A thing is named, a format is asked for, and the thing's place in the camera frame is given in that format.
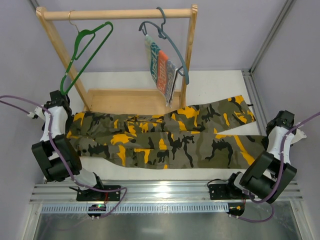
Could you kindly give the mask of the camouflage yellow green trousers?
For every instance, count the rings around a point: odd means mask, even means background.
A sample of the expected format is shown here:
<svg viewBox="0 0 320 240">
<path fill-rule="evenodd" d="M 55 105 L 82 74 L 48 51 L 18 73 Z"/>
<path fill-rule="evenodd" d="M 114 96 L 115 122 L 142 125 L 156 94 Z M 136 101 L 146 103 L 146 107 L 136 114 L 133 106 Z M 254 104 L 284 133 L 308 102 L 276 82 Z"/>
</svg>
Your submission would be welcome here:
<svg viewBox="0 0 320 240">
<path fill-rule="evenodd" d="M 255 120 L 238 95 L 162 115 L 79 112 L 67 138 L 80 156 L 127 168 L 246 169 L 268 139 L 227 131 Z"/>
</svg>

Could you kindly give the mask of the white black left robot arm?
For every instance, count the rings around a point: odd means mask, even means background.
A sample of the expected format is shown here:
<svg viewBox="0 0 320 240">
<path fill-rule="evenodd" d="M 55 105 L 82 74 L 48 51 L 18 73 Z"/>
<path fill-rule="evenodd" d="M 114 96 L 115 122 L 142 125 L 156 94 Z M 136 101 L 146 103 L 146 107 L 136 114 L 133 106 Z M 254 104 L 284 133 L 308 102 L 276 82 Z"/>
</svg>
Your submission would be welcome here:
<svg viewBox="0 0 320 240">
<path fill-rule="evenodd" d="M 43 135 L 31 151 L 48 182 L 72 180 L 78 185 L 75 190 L 81 195 L 102 194 L 101 179 L 82 167 L 80 156 L 72 147 L 66 133 L 73 120 L 70 99 L 59 90 L 50 93 L 50 100 L 36 108 L 45 121 Z"/>
</svg>

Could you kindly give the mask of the blue-grey clothes hanger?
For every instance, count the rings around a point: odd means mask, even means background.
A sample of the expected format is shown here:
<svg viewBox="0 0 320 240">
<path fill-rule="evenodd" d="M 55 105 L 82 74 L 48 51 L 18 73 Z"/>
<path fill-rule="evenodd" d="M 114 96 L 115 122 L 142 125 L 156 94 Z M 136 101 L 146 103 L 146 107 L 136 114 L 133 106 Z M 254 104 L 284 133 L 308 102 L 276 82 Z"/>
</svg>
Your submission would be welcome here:
<svg viewBox="0 0 320 240">
<path fill-rule="evenodd" d="M 140 26 L 139 26 L 139 29 L 138 31 L 139 32 L 142 32 L 144 36 L 146 36 L 148 33 L 147 33 L 147 28 L 146 28 L 146 24 L 150 24 L 152 26 L 154 26 L 155 28 L 157 28 L 157 32 L 158 32 L 158 37 L 160 39 L 163 39 L 163 40 L 168 40 L 170 45 L 173 47 L 173 49 L 175 50 L 177 56 L 179 57 L 179 60 L 181 62 L 181 67 L 178 68 L 177 72 L 182 76 L 184 77 L 184 80 L 185 80 L 185 84 L 188 85 L 190 83 L 190 79 L 189 79 L 189 70 L 187 69 L 187 65 L 186 65 L 186 62 L 184 60 L 184 58 L 182 57 L 180 51 L 178 50 L 177 46 L 175 45 L 175 43 L 172 41 L 172 39 L 164 32 L 164 25 L 166 24 L 166 15 L 165 15 L 165 12 L 164 10 L 161 8 L 161 7 L 157 7 L 156 8 L 157 10 L 160 11 L 161 15 L 162 15 L 162 18 L 163 18 L 163 22 L 161 23 L 161 26 L 158 26 L 157 24 L 155 24 L 154 22 L 152 21 L 149 21 L 149 20 L 146 20 L 146 21 L 143 21 Z"/>
</svg>

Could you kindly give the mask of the wooden clothes rack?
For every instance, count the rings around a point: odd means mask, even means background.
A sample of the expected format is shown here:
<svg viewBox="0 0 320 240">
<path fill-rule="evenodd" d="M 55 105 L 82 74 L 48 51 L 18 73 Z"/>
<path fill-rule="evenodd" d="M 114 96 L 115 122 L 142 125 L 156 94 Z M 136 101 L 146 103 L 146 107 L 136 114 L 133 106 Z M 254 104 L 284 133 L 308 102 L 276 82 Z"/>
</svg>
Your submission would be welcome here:
<svg viewBox="0 0 320 240">
<path fill-rule="evenodd" d="M 71 58 L 55 21 L 143 20 L 162 16 L 158 9 L 48 11 L 44 6 L 38 6 L 35 13 L 65 69 Z M 85 111 L 151 115 L 186 106 L 186 76 L 182 77 L 181 88 L 173 93 L 173 103 L 169 107 L 165 106 L 160 92 L 147 82 L 146 71 L 87 72 L 85 82 L 77 74 L 73 66 L 67 71 L 67 76 L 75 82 L 75 90 Z"/>
</svg>

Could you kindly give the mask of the colourful printed cloth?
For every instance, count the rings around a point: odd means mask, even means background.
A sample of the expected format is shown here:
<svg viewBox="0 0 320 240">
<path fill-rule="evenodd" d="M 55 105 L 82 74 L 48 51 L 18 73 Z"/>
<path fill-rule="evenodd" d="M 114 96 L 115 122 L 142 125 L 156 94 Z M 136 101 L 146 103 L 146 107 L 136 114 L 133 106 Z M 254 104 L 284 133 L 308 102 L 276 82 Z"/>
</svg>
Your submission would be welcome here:
<svg viewBox="0 0 320 240">
<path fill-rule="evenodd" d="M 156 88 L 163 95 L 165 105 L 171 108 L 178 68 L 148 34 L 145 35 L 144 46 L 151 78 Z"/>
</svg>

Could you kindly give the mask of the aluminium corner frame profile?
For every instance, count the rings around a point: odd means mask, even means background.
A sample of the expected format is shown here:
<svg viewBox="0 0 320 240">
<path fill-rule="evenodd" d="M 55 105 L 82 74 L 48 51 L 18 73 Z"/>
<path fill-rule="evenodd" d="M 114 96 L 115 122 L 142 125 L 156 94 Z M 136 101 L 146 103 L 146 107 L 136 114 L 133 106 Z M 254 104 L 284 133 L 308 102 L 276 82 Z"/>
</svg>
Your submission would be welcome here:
<svg viewBox="0 0 320 240">
<path fill-rule="evenodd" d="M 290 14 L 293 6 L 295 5 L 296 0 L 286 0 L 283 6 L 280 9 L 277 17 L 275 18 L 274 23 L 272 24 L 271 29 L 268 31 L 268 34 L 265 40 L 262 43 L 256 57 L 250 68 L 242 69 L 242 77 L 246 86 L 249 100 L 252 104 L 253 113 L 256 117 L 256 125 L 258 133 L 264 135 L 265 125 L 267 124 L 267 114 L 265 113 L 262 97 L 259 94 L 258 88 L 255 83 L 255 72 L 275 40 L 278 32 L 280 31 L 282 25 L 284 24 L 286 18 Z"/>
</svg>

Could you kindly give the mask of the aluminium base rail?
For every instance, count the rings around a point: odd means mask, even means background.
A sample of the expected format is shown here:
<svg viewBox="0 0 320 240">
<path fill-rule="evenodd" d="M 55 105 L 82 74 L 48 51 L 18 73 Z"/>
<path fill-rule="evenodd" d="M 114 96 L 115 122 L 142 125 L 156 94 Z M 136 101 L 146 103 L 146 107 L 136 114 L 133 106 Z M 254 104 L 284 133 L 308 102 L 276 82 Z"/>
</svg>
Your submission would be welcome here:
<svg viewBox="0 0 320 240">
<path fill-rule="evenodd" d="M 210 201 L 206 180 L 110 180 L 105 185 L 127 188 L 124 203 L 204 203 Z M 77 186 L 70 181 L 36 184 L 31 204 L 74 203 Z"/>
</svg>

